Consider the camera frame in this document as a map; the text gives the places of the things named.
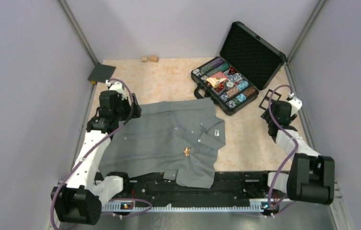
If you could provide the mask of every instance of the black case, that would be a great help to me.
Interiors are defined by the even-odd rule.
[[[286,56],[282,52],[278,51],[241,22],[232,23],[221,48],[220,56],[215,57],[198,69],[217,58],[222,58],[230,67],[241,73],[243,79],[248,81],[248,88],[254,87],[256,90],[253,95],[247,97],[241,104],[235,108],[230,108],[226,103],[248,88],[238,92],[235,96],[224,102],[220,98],[220,95],[225,92],[217,95],[200,76],[195,75],[192,71],[191,78],[197,83],[194,95],[198,99],[210,97],[227,115],[235,114],[238,110],[257,98],[259,94],[258,90],[263,90],[269,85],[272,78],[286,61]],[[200,89],[205,92],[204,96],[198,92]]]

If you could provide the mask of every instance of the cable connector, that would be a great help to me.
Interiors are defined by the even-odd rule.
[[[289,93],[288,100],[293,99],[293,97],[294,97],[294,93],[293,92]]]
[[[112,83],[110,82],[110,80],[105,80],[105,85],[107,87],[111,87]]]

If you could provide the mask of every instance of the beige floor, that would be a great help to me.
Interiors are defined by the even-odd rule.
[[[190,72],[209,61],[211,58],[169,58],[160,59],[158,63],[140,60],[105,60],[103,64],[116,66],[114,78],[122,79],[137,95],[140,104],[160,101],[194,100],[193,91],[196,84],[190,78]],[[217,117],[225,120],[226,145],[219,150],[214,167],[217,171],[257,171],[276,170],[286,153],[273,142],[268,135],[268,126],[260,118],[263,110],[258,106],[268,89],[281,84],[288,84],[286,73],[282,68],[269,87],[262,90],[256,100],[232,116],[226,115],[216,106]],[[98,96],[106,90],[104,84],[97,84],[90,116],[99,106]],[[288,88],[279,93],[286,98]],[[299,134],[304,132],[299,118],[292,123]],[[284,167],[289,170],[291,163]]]

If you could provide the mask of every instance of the black foam lid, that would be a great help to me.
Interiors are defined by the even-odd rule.
[[[259,90],[268,86],[286,61],[286,56],[282,52],[241,22],[232,23],[220,56]]]

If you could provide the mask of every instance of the cork piece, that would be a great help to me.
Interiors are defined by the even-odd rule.
[[[149,57],[149,61],[151,61],[151,62],[158,62],[158,60],[159,60],[159,58],[158,58],[158,56],[150,56]]]

